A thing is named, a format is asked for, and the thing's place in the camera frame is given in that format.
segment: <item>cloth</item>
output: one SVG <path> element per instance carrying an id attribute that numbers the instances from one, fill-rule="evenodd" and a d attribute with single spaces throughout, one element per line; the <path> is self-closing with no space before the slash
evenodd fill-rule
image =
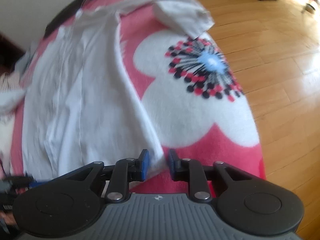
<path id="1" fill-rule="evenodd" d="M 30 63 L 36 53 L 36 49 L 38 48 L 38 45 L 39 45 L 38 42 L 31 42 L 29 49 L 14 65 L 14 70 L 15 72 L 20 73 L 20 77 L 22 77 L 22 75 L 30 66 Z"/>
<path id="2" fill-rule="evenodd" d="M 10 173 L 10 150 L 14 127 L 14 110 L 24 98 L 19 86 L 20 74 L 13 72 L 0 76 L 0 178 Z"/>
<path id="3" fill-rule="evenodd" d="M 149 176 L 163 169 L 161 143 L 120 49 L 120 16 L 149 3 L 156 5 L 159 20 L 178 33 L 196 38 L 213 25 L 195 0 L 124 0 L 79 12 L 40 57 L 26 94 L 24 172 L 53 179 L 93 161 L 112 165 L 138 157 L 144 148 L 151 151 Z"/>
<path id="4" fill-rule="evenodd" d="M 109 6 L 120 1 L 123 0 L 91 0 L 88 1 L 82 9 L 84 11 L 94 11 L 101 6 Z M 71 26 L 74 21 L 75 17 L 73 16 L 67 20 L 63 26 Z M 33 71 L 38 59 L 47 49 L 48 44 L 56 39 L 57 33 L 58 30 L 54 31 L 39 44 L 37 56 L 34 58 L 21 81 L 23 87 L 31 83 Z M 225 86 L 222 80 L 220 80 L 220 84 L 223 90 L 220 90 L 218 87 L 221 92 L 214 94 L 214 90 L 204 89 L 204 91 L 201 91 L 201 88 L 198 87 L 198 84 L 201 86 L 201 82 L 197 84 L 195 82 L 197 81 L 198 75 L 195 75 L 196 77 L 191 76 L 192 80 L 188 82 L 190 76 L 180 75 L 179 78 L 179 72 L 178 74 L 176 74 L 176 71 L 171 72 L 175 70 L 175 68 L 171 69 L 171 65 L 174 64 L 171 61 L 177 57 L 173 57 L 172 55 L 178 52 L 178 50 L 172 51 L 171 49 L 175 47 L 178 49 L 180 46 L 178 43 L 180 41 L 189 42 L 188 37 L 185 35 L 177 35 L 162 25 L 159 20 L 155 18 L 151 5 L 146 5 L 126 16 L 122 16 L 120 34 L 122 59 L 127 74 L 153 126 L 157 129 L 156 132 L 164 149 L 164 153 L 167 153 L 168 148 L 171 147 L 176 150 L 180 158 L 197 159 L 203 165 L 212 165 L 214 161 L 218 160 L 225 161 L 253 175 L 265 178 L 262 151 L 257 130 L 250 108 L 245 96 L 241 93 L 241 86 L 239 84 L 237 84 L 236 88 L 240 90 L 240 97 L 236 95 L 235 90 L 228 90 L 229 87 Z M 214 46 L 216 50 L 219 50 L 209 35 L 204 34 L 202 38 L 212 44 L 206 45 L 207 49 L 210 46 Z M 192 42 L 190 48 L 196 46 L 197 44 Z M 182 54 L 184 50 L 187 50 L 184 45 L 181 46 L 181 49 Z M 188 57 L 192 57 L 192 60 L 195 60 L 199 55 L 188 55 Z M 226 69 L 229 69 L 228 62 L 224 64 L 226 65 Z M 197 67 L 194 72 L 201 67 L 199 64 L 195 66 Z M 189 86 L 194 87 L 193 92 L 189 92 Z M 211 91 L 209 98 L 205 98 L 201 94 L 201 92 L 206 91 Z M 229 97 L 225 91 L 229 91 L 231 97 Z M 161 108 L 157 108 L 158 97 L 159 101 L 163 100 L 163 98 L 166 99 L 163 101 Z M 234 99 L 234 102 L 229 101 L 230 104 L 222 107 L 220 103 L 223 103 L 225 99 L 228 101 L 229 99 Z M 212 112 L 216 113 L 217 118 L 212 118 L 214 115 L 211 115 L 210 109 L 214 109 Z M 11 148 L 11 164 L 14 174 L 23 173 L 21 149 L 23 110 L 24 104 L 20 104 L 15 116 Z M 164 117 L 168 116 L 168 119 L 159 119 L 162 115 Z M 185 139 L 183 141 L 184 137 L 187 139 L 192 138 L 192 140 L 188 141 Z M 169 171 L 164 170 L 159 175 L 132 189 L 132 191 L 137 193 L 188 192 L 188 186 L 185 182 L 173 182 L 170 179 Z"/>

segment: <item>blue gripper pad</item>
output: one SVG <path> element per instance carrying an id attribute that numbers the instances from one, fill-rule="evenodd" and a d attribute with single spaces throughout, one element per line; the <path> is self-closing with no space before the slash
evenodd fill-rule
<path id="1" fill-rule="evenodd" d="M 147 179 L 147 172 L 149 167 L 149 152 L 146 151 L 143 161 L 142 161 L 142 172 L 141 172 L 141 178 L 143 181 Z"/>
<path id="2" fill-rule="evenodd" d="M 21 235 L 18 240 L 43 238 Z M 61 240 L 301 240 L 290 232 L 261 237 L 243 233 L 223 222 L 208 204 L 186 194 L 132 194 L 106 206 L 89 228 Z"/>
<path id="3" fill-rule="evenodd" d="M 169 166 L 171 178 L 173 179 L 175 170 L 174 170 L 174 159 L 171 152 L 169 152 L 169 156 L 168 156 L 168 166 Z"/>

